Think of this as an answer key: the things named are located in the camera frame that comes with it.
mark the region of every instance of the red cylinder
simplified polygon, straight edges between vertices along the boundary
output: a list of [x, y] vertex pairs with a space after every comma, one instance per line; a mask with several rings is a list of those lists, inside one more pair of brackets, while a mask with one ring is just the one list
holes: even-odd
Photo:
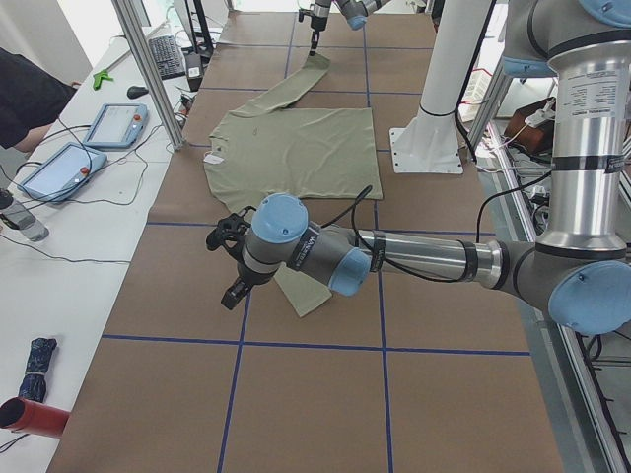
[[0, 406], [0, 428], [61, 439], [70, 413], [22, 397]]

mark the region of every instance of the computer mouse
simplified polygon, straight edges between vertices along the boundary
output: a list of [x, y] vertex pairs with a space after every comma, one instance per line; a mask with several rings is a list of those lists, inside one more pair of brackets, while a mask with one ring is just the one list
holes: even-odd
[[149, 91], [146, 87], [131, 86], [129, 89], [127, 89], [127, 97], [129, 99], [138, 99], [139, 97], [142, 97], [148, 93]]

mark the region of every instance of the tablet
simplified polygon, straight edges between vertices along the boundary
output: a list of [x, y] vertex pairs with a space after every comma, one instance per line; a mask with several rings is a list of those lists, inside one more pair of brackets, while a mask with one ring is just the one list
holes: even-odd
[[147, 106], [142, 103], [106, 103], [83, 140], [98, 150], [124, 149], [134, 144], [147, 121]]
[[19, 183], [18, 188], [33, 199], [61, 202], [84, 186], [106, 160], [107, 155], [101, 151], [68, 143]]

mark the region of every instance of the black shirt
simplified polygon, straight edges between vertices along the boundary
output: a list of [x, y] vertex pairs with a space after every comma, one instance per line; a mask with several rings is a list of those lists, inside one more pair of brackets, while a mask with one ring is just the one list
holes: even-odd
[[55, 121], [74, 93], [24, 56], [0, 47], [0, 145], [11, 148], [32, 128]]

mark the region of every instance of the white table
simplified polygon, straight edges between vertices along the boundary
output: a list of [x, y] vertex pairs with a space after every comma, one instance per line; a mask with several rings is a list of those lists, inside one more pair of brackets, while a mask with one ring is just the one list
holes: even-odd
[[[127, 41], [116, 38], [91, 74], [107, 67], [127, 49]], [[144, 85], [131, 55], [117, 65], [110, 75], [114, 82], [104, 82], [99, 91], [92, 89], [92, 75], [86, 79], [61, 115], [67, 126], [90, 124], [103, 103], [130, 102], [126, 96], [127, 89], [132, 85]], [[185, 77], [170, 79], [164, 84], [173, 105], [180, 97], [177, 87], [188, 89]], [[139, 138], [142, 141], [161, 121], [149, 95], [135, 101], [146, 104], [149, 109], [148, 123]], [[61, 129], [63, 127], [56, 122], [50, 133]], [[86, 130], [76, 131], [80, 138], [85, 133]], [[46, 140], [33, 152], [30, 161], [44, 161], [68, 141], [74, 141], [69, 133]], [[47, 239], [30, 243], [19, 232], [8, 229], [4, 229], [2, 235], [32, 244], [49, 254], [71, 259], [131, 259], [142, 234], [147, 212], [156, 198], [171, 159], [172, 148], [164, 128], [158, 129], [139, 153], [149, 166], [138, 196], [131, 205], [47, 204], [33, 210], [50, 229]], [[109, 161], [124, 154], [107, 152]], [[130, 155], [124, 164], [113, 165], [95, 175], [73, 198], [106, 198], [128, 202], [134, 195], [143, 167], [144, 164], [137, 157]], [[24, 168], [16, 180], [22, 180], [32, 170]], [[18, 199], [29, 200], [15, 185], [12, 185], [11, 190]], [[46, 376], [48, 395], [45, 403], [70, 411], [128, 265], [72, 264], [51, 260], [3, 238], [0, 238], [0, 260], [0, 403], [18, 393], [31, 340], [54, 337], [58, 348]], [[1, 430], [0, 444], [15, 437], [15, 434]], [[22, 439], [0, 455], [0, 471], [43, 472], [57, 444], [56, 439], [38, 436]]]

